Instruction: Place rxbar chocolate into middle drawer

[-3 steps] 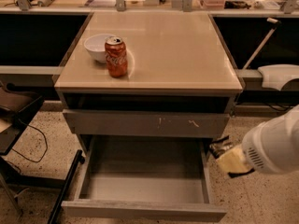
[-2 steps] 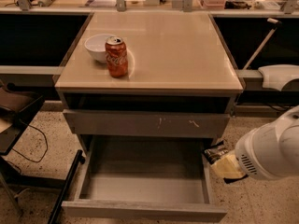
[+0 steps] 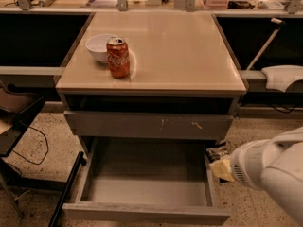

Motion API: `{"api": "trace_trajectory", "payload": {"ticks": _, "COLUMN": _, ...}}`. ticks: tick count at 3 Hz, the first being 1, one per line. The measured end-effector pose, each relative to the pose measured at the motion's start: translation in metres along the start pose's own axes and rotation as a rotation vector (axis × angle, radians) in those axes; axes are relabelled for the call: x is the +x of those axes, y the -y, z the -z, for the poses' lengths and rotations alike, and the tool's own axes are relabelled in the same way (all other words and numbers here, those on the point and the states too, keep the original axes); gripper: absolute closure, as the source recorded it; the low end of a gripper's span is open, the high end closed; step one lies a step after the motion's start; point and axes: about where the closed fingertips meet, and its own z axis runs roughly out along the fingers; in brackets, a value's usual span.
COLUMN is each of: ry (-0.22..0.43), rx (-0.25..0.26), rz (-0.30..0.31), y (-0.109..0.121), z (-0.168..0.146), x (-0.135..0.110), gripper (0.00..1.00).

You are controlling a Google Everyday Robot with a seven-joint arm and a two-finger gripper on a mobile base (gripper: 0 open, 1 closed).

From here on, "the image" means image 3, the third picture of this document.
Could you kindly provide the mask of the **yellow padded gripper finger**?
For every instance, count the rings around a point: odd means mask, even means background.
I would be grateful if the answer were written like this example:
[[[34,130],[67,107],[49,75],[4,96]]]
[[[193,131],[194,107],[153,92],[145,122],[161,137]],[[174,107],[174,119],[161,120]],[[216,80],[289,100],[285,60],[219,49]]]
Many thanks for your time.
[[[213,163],[210,163],[210,169],[215,177],[223,179],[228,182],[234,182],[235,177],[232,173],[230,166],[230,159],[223,158],[221,160],[216,160]]]

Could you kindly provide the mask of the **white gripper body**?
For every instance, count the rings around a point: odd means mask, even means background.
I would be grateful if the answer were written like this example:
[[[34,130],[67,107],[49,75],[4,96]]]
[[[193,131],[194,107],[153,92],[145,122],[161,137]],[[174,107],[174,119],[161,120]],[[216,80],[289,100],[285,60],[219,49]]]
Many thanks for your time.
[[[261,173],[272,162],[268,153],[269,142],[269,139],[251,141],[231,153],[231,170],[239,183],[256,190],[262,189]]]

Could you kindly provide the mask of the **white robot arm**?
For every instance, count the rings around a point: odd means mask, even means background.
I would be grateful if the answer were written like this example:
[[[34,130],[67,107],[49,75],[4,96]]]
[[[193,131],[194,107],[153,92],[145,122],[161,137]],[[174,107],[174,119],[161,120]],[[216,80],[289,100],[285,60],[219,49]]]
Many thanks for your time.
[[[245,143],[232,152],[220,144],[205,153],[214,176],[266,192],[303,226],[303,128]]]

